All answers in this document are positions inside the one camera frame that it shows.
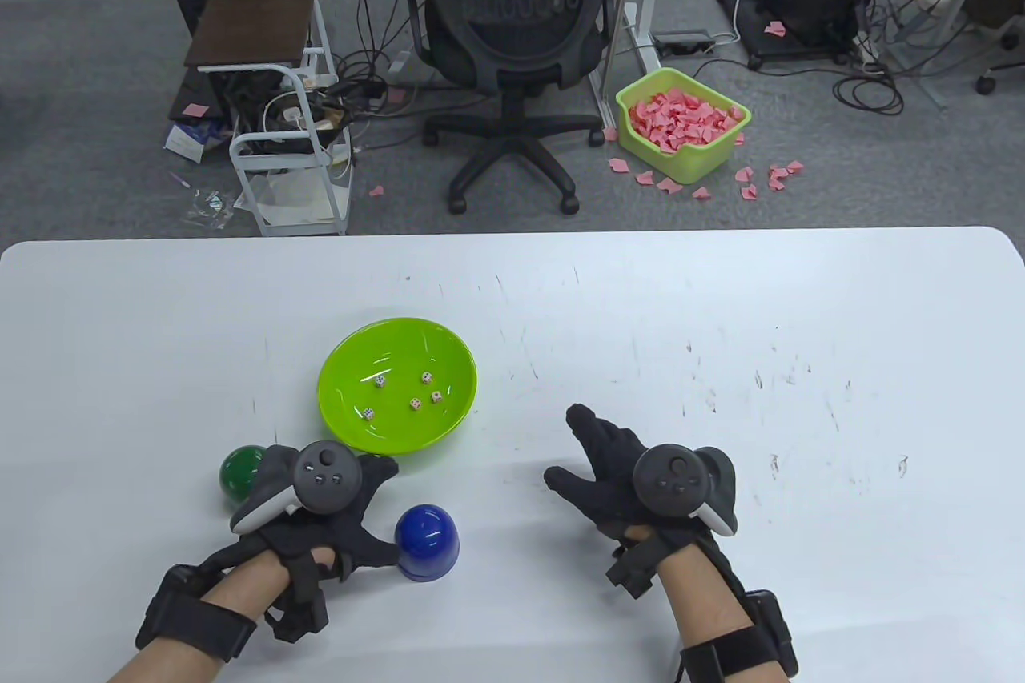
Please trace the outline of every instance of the table surface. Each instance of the table surface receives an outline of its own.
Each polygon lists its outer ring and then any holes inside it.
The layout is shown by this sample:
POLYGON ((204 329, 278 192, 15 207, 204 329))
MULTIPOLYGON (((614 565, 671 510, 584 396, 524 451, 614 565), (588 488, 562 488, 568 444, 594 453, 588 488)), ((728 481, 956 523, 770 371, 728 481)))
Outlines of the table surface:
POLYGON ((329 587, 324 632, 261 628, 223 680, 671 680, 664 596, 613 589, 610 544, 541 480, 585 467, 562 418, 582 401, 732 456, 724 549, 779 595, 798 680, 1018 681, 1023 307, 1022 259, 989 229, 16 245, 3 668, 112 674, 164 570, 231 540, 220 459, 321 437, 329 351, 416 315, 466 340, 478 399, 401 458, 368 526, 439 504, 459 562, 426 585, 359 571, 329 587))
POLYGON ((296 66, 313 12, 314 0, 207 0, 186 66, 296 66))

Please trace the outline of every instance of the green basket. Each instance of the green basket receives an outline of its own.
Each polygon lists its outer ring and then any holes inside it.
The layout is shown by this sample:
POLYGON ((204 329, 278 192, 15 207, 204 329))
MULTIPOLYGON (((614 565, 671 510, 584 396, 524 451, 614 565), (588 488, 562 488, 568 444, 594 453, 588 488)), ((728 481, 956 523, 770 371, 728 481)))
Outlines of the green basket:
POLYGON ((616 104, 619 105, 621 112, 619 146, 626 152, 632 152, 649 166, 657 167, 662 173, 675 180, 678 185, 692 185, 731 159, 737 145, 737 134, 744 129, 748 122, 751 122, 750 110, 744 108, 743 105, 736 104, 735 101, 730 101, 710 87, 703 86, 696 79, 688 78, 676 69, 662 68, 652 72, 651 75, 645 75, 632 86, 626 86, 619 93, 616 93, 616 104), (658 93, 668 93, 673 87, 681 89, 683 93, 707 101, 713 108, 729 109, 736 106, 743 111, 743 119, 710 145, 703 146, 703 148, 684 145, 675 155, 665 155, 658 146, 652 145, 650 140, 633 130, 629 111, 640 102, 651 101, 658 93))

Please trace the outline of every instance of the forearm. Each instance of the forearm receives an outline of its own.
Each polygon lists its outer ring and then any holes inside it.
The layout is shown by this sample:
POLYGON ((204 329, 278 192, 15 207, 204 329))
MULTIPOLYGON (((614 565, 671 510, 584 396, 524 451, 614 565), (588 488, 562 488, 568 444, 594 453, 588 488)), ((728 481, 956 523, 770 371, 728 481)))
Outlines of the forearm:
MULTIPOLYGON (((695 646, 751 626, 746 610, 696 545, 663 560, 658 575, 685 646, 695 646)), ((787 678, 779 664, 772 661, 731 675, 727 680, 729 683, 786 683, 787 678)))
MULTIPOLYGON (((316 550, 314 559, 329 565, 334 554, 316 550)), ((203 600, 259 621, 289 584, 278 556, 264 552, 232 571, 203 600)), ((210 683, 224 662, 177 640, 157 638, 135 654, 110 683, 210 683)))

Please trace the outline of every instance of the hand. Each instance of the hand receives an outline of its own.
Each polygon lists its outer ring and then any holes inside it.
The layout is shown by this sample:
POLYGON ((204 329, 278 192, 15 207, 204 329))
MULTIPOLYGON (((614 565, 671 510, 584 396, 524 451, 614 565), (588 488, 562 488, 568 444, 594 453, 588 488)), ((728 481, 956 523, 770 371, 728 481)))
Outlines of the hand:
POLYGON ((594 480, 585 480, 562 467, 549 467, 544 471, 544 482, 601 532, 612 538, 640 541, 651 536, 652 529, 693 533, 708 530, 696 518, 660 517, 641 503, 633 490, 633 468, 647 447, 632 430, 599 418, 590 408, 579 404, 570 406, 566 424, 583 446, 594 480))

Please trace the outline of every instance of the wrist strap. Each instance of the wrist strap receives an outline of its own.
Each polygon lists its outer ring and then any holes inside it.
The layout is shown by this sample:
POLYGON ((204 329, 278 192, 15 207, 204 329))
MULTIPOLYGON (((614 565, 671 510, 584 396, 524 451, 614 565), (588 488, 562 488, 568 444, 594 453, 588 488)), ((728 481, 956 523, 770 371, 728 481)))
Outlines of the wrist strap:
POLYGON ((169 638, 214 658, 238 658, 256 622, 241 613, 181 592, 168 592, 156 606, 152 636, 169 638))
POLYGON ((753 626, 685 648, 680 659, 674 683, 680 683, 684 670, 691 683, 723 683, 736 673, 779 661, 779 652, 765 630, 753 626))

